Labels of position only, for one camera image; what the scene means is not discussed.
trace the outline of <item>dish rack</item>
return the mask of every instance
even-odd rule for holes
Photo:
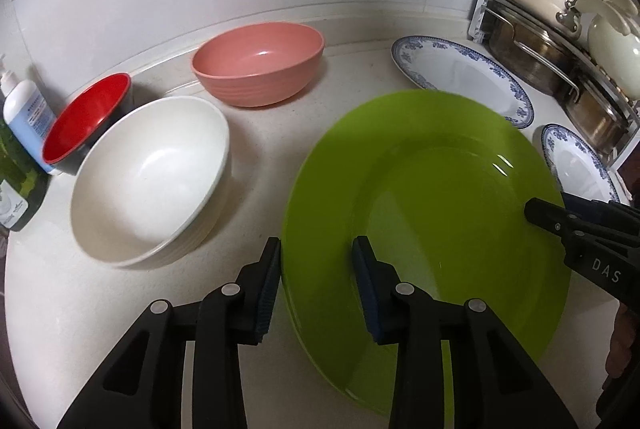
[[[537,30],[543,31],[550,43],[568,52],[573,58],[575,69],[572,70],[571,73],[566,74],[564,70],[553,66],[552,62],[541,59],[540,56],[538,56],[540,62],[544,63],[547,68],[560,75],[560,77],[567,82],[566,91],[554,95],[556,100],[563,104],[567,116],[569,116],[577,129],[583,133],[583,136],[586,137],[586,140],[598,153],[603,164],[611,170],[617,170],[640,141],[640,117],[637,112],[638,102],[629,101],[620,88],[618,88],[615,81],[607,75],[602,67],[593,61],[587,51],[574,41],[567,39],[549,27],[549,25],[543,21],[532,16],[511,0],[478,0],[469,27],[469,35],[473,38],[474,42],[478,44],[487,42],[493,29],[496,27],[496,23],[500,19],[506,21],[504,18],[501,18],[500,13],[497,12],[499,9],[506,9],[507,12],[517,15],[519,19],[535,27]],[[527,53],[534,56],[535,52],[531,53],[526,45],[518,44],[517,46],[521,50],[529,50]],[[523,78],[526,82],[529,82],[526,77],[521,76],[519,73],[516,73],[516,75]],[[616,137],[611,149],[603,150],[595,144],[593,139],[589,138],[590,135],[585,132],[575,113],[572,114],[569,107],[564,105],[565,102],[573,98],[572,93],[574,92],[574,88],[576,90],[578,89],[578,85],[580,88],[587,88],[587,86],[589,86],[591,91],[595,90],[606,99],[606,103],[609,104],[610,107],[610,113],[612,116],[615,115],[616,120],[622,125],[622,134]]]

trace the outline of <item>pink bowl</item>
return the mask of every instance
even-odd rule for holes
[[[324,37],[304,24],[268,22],[229,30],[202,45],[191,69],[214,97],[266,106],[298,93],[318,71]]]

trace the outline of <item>white bowl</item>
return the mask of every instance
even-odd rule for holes
[[[168,97],[118,121],[82,162],[71,227],[90,257],[154,268],[195,249],[226,199],[229,127],[210,102]]]

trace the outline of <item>plate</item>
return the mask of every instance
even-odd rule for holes
[[[607,168],[593,149],[571,130],[547,124],[542,130],[542,152],[562,190],[588,200],[620,202]]]
[[[342,117],[300,170],[282,233],[289,311],[320,373],[388,414],[396,347],[374,344],[365,326],[350,263],[361,234],[433,297],[483,298],[538,358],[570,271],[559,239],[524,218],[534,196],[562,205],[525,136],[470,99],[410,90]]]
[[[522,86],[498,63],[471,48],[438,37],[411,35],[398,39],[391,55],[420,88],[473,99],[519,130],[533,122],[533,105]]]

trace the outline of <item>stainless steel pot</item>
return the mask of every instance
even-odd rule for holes
[[[566,114],[591,146],[608,156],[626,132],[627,123],[618,107],[584,74],[577,74],[580,95],[562,102]]]
[[[567,49],[504,6],[486,11],[497,19],[489,50],[506,69],[546,95],[569,88],[577,98],[578,86],[566,75],[574,69],[575,57]]]

